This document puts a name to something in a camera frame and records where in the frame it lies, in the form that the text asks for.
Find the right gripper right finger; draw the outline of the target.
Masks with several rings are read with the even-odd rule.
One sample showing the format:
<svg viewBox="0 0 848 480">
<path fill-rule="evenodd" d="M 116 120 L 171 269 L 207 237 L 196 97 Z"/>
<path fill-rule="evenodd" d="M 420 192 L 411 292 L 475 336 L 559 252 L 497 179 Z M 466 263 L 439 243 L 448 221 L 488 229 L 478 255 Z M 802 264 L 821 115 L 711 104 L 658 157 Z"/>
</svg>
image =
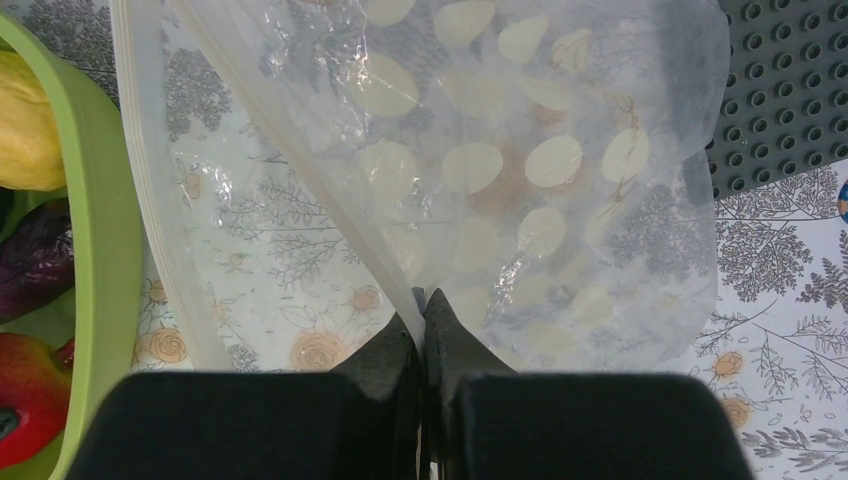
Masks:
<svg viewBox="0 0 848 480">
<path fill-rule="evenodd" d="M 719 401 L 657 373 L 518 372 L 422 299 L 422 455 L 443 479 L 749 479 Z"/>
</svg>

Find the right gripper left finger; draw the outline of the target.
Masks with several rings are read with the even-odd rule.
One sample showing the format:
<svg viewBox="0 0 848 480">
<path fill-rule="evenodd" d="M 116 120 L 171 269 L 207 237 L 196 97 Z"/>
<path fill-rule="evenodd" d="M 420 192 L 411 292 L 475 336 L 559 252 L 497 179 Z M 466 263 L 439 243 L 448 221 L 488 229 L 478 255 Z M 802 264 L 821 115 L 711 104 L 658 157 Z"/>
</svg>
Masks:
<svg viewBox="0 0 848 480">
<path fill-rule="evenodd" d="M 71 479 L 412 479 L 419 367 L 393 317 L 321 373 L 172 371 L 121 380 Z"/>
</svg>

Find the clear zip top bag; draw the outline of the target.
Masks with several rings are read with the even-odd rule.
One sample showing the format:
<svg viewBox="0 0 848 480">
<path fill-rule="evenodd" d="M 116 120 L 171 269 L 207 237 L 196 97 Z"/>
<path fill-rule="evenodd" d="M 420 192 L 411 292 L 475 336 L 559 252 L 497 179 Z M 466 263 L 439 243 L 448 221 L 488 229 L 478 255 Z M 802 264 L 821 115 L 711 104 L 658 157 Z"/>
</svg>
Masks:
<svg viewBox="0 0 848 480">
<path fill-rule="evenodd" d="M 441 291 L 517 369 L 649 370 L 715 307 L 714 1 L 111 9 L 141 367 L 326 370 Z"/>
</svg>

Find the red apple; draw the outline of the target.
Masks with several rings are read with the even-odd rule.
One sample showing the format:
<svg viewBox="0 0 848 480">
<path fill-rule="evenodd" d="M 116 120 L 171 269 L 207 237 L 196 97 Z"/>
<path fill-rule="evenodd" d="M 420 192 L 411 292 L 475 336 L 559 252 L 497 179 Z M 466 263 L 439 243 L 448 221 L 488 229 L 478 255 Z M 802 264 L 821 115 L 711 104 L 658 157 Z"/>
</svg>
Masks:
<svg viewBox="0 0 848 480">
<path fill-rule="evenodd" d="M 59 348 L 20 334 L 1 334 L 1 467 L 23 463 L 66 426 L 75 341 Z"/>
</svg>

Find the purple eggplant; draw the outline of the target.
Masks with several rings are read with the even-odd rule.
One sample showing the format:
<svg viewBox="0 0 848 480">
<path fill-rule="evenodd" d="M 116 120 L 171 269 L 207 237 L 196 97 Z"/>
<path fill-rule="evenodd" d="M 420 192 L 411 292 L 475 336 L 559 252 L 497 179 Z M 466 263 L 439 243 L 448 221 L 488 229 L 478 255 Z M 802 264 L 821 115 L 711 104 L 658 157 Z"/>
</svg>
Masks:
<svg viewBox="0 0 848 480">
<path fill-rule="evenodd" d="M 68 198 L 29 211 L 1 241 L 1 323 L 39 310 L 75 286 Z"/>
</svg>

